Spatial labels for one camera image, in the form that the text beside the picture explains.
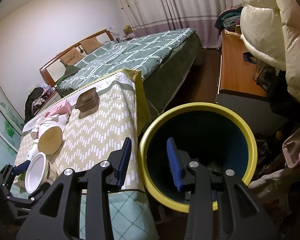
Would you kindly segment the brown plastic tray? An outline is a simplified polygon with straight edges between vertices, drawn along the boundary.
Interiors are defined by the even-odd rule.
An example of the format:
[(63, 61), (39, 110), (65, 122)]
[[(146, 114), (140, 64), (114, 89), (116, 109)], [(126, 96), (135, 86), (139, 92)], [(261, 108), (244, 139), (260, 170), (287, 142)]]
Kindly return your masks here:
[(80, 112), (87, 112), (97, 106), (99, 101), (99, 96), (96, 88), (93, 87), (85, 92), (83, 92), (77, 99), (75, 109)]

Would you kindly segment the dark clothes pile on cabinet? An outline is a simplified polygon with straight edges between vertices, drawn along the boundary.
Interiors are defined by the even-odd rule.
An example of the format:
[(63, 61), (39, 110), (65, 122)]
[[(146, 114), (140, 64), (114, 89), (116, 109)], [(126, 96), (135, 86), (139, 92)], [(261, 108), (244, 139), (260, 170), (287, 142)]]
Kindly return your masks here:
[(36, 112), (46, 103), (46, 100), (53, 92), (50, 85), (44, 87), (36, 87), (27, 97), (25, 102), (25, 123), (30, 121)]

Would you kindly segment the wooden bed with headboard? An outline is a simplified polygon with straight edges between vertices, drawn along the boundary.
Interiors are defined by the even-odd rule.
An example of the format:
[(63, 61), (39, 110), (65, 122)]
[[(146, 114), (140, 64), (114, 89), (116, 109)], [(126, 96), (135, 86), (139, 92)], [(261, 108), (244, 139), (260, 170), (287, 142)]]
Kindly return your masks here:
[(119, 69), (139, 70), (146, 99), (160, 114), (184, 82), (200, 48), (200, 38), (192, 28), (105, 42), (71, 64), (57, 81), (56, 90), (63, 98)]

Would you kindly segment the white round cup container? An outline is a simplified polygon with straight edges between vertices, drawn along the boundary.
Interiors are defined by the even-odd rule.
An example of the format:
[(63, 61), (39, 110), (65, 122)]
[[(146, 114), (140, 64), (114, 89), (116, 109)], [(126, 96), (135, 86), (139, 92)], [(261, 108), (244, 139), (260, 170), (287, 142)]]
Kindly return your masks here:
[(35, 155), (25, 174), (25, 189), (27, 193), (34, 193), (43, 183), (52, 185), (58, 178), (57, 170), (47, 160), (43, 152)]

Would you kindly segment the left brown pillow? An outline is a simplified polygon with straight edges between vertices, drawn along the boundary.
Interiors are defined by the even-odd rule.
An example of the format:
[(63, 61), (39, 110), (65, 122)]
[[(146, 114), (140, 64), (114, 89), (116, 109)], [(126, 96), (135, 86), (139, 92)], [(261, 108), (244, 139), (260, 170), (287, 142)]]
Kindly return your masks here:
[(74, 66), (76, 63), (81, 61), (85, 55), (80, 53), (76, 48), (72, 48), (67, 53), (65, 53), (63, 56), (60, 57), (60, 61), (62, 64), (67, 66)]

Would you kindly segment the clothes pile on desk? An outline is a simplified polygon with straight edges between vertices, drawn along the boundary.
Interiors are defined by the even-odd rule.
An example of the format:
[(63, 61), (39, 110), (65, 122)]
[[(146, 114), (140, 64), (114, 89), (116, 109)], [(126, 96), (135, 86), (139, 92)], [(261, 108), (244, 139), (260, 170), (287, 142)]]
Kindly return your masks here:
[(220, 31), (223, 29), (233, 29), (234, 24), (240, 20), (242, 10), (242, 6), (225, 10), (218, 16), (214, 27)]

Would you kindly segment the green checked duvet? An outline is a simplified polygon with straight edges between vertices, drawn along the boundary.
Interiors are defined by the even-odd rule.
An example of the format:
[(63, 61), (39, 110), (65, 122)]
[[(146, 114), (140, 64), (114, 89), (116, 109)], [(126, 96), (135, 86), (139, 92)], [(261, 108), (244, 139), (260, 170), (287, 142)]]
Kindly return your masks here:
[(80, 71), (56, 85), (63, 98), (75, 90), (120, 69), (141, 71), (144, 79), (182, 48), (196, 54), (201, 42), (195, 29), (177, 29), (135, 37), (129, 41), (109, 41), (76, 63)]

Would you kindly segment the pink milk carton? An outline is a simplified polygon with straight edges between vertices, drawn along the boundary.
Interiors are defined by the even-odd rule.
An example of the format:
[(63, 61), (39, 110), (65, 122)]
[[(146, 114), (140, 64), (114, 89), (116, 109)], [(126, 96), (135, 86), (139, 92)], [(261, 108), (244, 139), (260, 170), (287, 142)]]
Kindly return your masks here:
[(63, 100), (57, 103), (57, 105), (53, 106), (51, 109), (49, 109), (44, 114), (44, 117), (47, 118), (53, 115), (64, 115), (64, 114), (71, 115), (71, 112), (72, 112), (72, 107), (70, 105), (70, 102), (68, 102), (68, 100)]

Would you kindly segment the brown pillow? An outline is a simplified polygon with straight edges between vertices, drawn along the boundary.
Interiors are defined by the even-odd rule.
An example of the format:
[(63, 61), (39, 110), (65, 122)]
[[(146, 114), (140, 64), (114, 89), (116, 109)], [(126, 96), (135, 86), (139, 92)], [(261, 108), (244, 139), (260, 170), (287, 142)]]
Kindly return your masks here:
[(60, 61), (62, 64), (67, 66), (74, 66), (76, 63), (81, 61), (85, 55), (80, 53), (76, 48), (72, 48), (67, 53), (65, 53), (63, 56), (60, 57)]
[(97, 40), (97, 38), (87, 38), (85, 40), (82, 40), (80, 42), (80, 45), (82, 46), (83, 50), (86, 54), (90, 54), (93, 51), (97, 50), (98, 48), (101, 48), (103, 44)]

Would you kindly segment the wooden desk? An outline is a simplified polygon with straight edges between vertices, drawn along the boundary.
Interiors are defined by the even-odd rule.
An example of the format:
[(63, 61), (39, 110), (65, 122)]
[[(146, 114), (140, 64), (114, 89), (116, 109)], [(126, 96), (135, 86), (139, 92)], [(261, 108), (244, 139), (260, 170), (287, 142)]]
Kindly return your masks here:
[(267, 100), (267, 94), (253, 80), (256, 66), (243, 58), (247, 48), (239, 36), (221, 33), (221, 66), (218, 93)]

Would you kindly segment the white tissue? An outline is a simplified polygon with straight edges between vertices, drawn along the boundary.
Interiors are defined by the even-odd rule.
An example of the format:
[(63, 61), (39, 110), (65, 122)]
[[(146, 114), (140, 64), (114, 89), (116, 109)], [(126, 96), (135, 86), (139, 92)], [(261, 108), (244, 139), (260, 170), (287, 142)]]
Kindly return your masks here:
[(68, 122), (69, 122), (68, 114), (62, 114), (62, 115), (56, 114), (48, 117), (43, 117), (37, 122), (38, 133), (43, 133), (44, 131), (53, 127), (59, 127), (63, 132)]

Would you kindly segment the white paper cup with peach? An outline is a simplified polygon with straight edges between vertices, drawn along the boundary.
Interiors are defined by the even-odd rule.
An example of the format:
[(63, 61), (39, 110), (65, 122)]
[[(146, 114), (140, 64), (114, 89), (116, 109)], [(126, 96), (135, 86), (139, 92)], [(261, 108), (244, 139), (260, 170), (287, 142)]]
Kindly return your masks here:
[(63, 142), (63, 132), (59, 126), (40, 126), (38, 132), (38, 150), (47, 155), (58, 151)]

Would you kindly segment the sliding wardrobe door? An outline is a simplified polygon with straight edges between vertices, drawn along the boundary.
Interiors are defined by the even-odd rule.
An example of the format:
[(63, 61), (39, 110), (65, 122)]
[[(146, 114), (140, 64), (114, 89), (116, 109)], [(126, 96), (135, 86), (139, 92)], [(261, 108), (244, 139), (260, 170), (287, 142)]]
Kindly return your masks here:
[(13, 164), (18, 153), (24, 121), (0, 87), (0, 170)]

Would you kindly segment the white bedside cabinet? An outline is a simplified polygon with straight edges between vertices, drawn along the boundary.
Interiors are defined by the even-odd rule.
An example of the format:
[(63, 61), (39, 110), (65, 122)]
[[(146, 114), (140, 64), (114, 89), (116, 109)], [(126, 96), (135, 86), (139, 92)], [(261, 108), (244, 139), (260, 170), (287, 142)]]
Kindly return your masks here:
[(32, 106), (32, 114), (36, 116), (37, 114), (44, 111), (46, 108), (50, 107), (54, 103), (56, 103), (61, 97), (58, 92), (55, 90), (49, 96), (46, 96), (44, 99), (38, 98), (33, 102)]

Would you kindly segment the yellow rimmed trash bin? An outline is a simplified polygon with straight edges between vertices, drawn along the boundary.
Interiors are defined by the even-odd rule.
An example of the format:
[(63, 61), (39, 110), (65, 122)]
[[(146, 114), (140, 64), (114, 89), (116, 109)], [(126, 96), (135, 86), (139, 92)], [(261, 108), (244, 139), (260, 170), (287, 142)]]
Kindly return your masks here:
[(167, 156), (172, 137), (179, 150), (205, 167), (234, 170), (248, 185), (257, 165), (257, 144), (248, 124), (234, 111), (207, 102), (170, 109), (146, 129), (138, 152), (143, 184), (152, 197), (170, 209), (187, 213), (189, 201), (173, 183)]

